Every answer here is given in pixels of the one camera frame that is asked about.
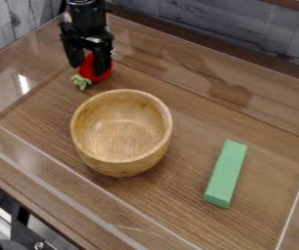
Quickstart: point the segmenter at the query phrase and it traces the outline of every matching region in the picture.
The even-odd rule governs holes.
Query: bowl rim
[[[136,157],[131,157],[131,158],[127,158],[124,160],[108,160],[105,159],[104,157],[101,156],[97,156],[95,154],[92,154],[91,152],[88,152],[87,150],[83,149],[81,147],[81,143],[80,143],[80,140],[77,138],[77,135],[75,133],[75,126],[76,126],[76,121],[77,121],[77,118],[79,118],[79,115],[80,115],[80,112],[81,110],[85,108],[85,106],[93,102],[96,99],[99,99],[101,96],[105,96],[105,95],[109,95],[109,94],[113,94],[113,93],[137,93],[143,96],[147,96],[148,98],[151,98],[156,103],[157,105],[163,108],[163,112],[167,116],[167,129],[165,129],[165,133],[164,133],[164,136],[161,138],[161,140],[159,141],[159,144],[151,149],[148,150],[145,153],[143,153],[140,156],[136,156]],[[135,162],[135,161],[139,161],[144,158],[147,158],[148,156],[151,156],[152,154],[155,154],[159,149],[164,146],[164,144],[168,142],[169,138],[171,138],[171,135],[172,135],[172,128],[173,128],[173,119],[172,119],[172,114],[171,114],[171,111],[169,111],[169,108],[168,106],[165,105],[165,103],[161,101],[161,99],[159,99],[155,95],[152,95],[151,93],[148,92],[144,92],[144,91],[140,91],[140,90],[133,90],[133,89],[117,89],[117,90],[111,90],[111,91],[104,91],[99,94],[96,94],[95,96],[92,96],[88,100],[85,100],[83,102],[83,104],[79,106],[73,116],[72,116],[72,121],[71,121],[71,135],[72,135],[72,140],[75,142],[75,145],[77,147],[77,149],[87,155],[89,156],[91,158],[101,161],[101,162],[105,162],[105,163],[115,163],[115,164],[119,164],[119,163],[131,163],[131,162]]]

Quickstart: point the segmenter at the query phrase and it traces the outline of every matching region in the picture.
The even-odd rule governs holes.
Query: red object
[[[89,79],[92,82],[100,82],[104,80],[112,73],[112,66],[111,68],[99,76],[93,75],[93,54],[91,53],[80,67],[80,75]]]

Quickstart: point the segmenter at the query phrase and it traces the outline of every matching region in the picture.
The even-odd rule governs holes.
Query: green block
[[[205,192],[205,201],[219,207],[229,207],[247,150],[236,142],[224,143]]]

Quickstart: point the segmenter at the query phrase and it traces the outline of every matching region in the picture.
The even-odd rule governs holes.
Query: green rectangular block
[[[205,192],[205,201],[219,207],[229,207],[247,150],[236,142],[224,143]]]

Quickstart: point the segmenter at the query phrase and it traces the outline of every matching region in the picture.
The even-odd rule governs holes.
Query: wooden bowl
[[[81,104],[71,133],[79,154],[95,171],[112,177],[135,176],[167,152],[171,112],[163,101],[145,92],[108,91]]]

